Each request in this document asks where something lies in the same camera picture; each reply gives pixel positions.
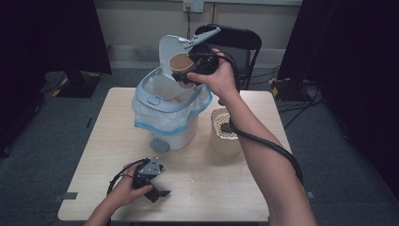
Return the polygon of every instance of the bin lid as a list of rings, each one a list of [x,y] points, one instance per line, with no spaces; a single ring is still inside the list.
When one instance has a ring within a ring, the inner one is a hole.
[[[169,60],[179,54],[188,53],[190,48],[184,49],[184,46],[188,44],[190,40],[182,37],[166,35],[159,41],[159,63],[162,68],[163,74],[168,78],[175,80],[172,76],[172,70],[170,69],[168,63]]]

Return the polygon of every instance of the person's left hand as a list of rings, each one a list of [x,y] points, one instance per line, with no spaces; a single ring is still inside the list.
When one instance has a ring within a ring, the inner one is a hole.
[[[152,186],[143,186],[139,189],[133,189],[133,180],[136,168],[142,163],[134,164],[132,167],[127,169],[121,176],[120,181],[114,187],[114,189],[105,198],[112,203],[113,206],[119,208],[123,205],[127,205],[132,202],[135,198],[146,194],[152,190]]]

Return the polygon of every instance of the chair backrest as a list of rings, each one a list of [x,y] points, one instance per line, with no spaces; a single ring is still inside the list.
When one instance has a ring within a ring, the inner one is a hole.
[[[255,66],[256,57],[262,47],[262,40],[251,30],[219,24],[200,26],[195,34],[199,35],[214,30],[217,27],[221,29],[220,32],[206,40],[206,42],[212,47],[228,53],[234,59],[237,70],[244,80],[243,83],[246,83],[245,89],[247,89]]]

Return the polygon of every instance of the wall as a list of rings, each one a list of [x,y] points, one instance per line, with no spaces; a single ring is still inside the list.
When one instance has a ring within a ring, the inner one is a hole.
[[[258,33],[265,49],[286,48],[299,12],[298,1],[280,0],[280,5],[276,4],[278,1],[268,1],[274,5],[225,2],[205,2],[203,13],[191,13],[190,37],[200,25],[226,24]],[[95,4],[107,45],[157,47],[165,35],[187,37],[188,22],[182,1],[103,0]]]

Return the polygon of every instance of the person's right hand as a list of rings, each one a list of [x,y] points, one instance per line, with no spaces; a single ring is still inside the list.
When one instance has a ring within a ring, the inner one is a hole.
[[[213,49],[220,56],[224,56],[217,49]],[[210,75],[199,73],[188,73],[187,77],[195,82],[200,82],[209,87],[209,89],[217,95],[221,101],[227,100],[229,97],[238,94],[235,87],[234,74],[230,63],[222,58],[219,59],[219,67]]]

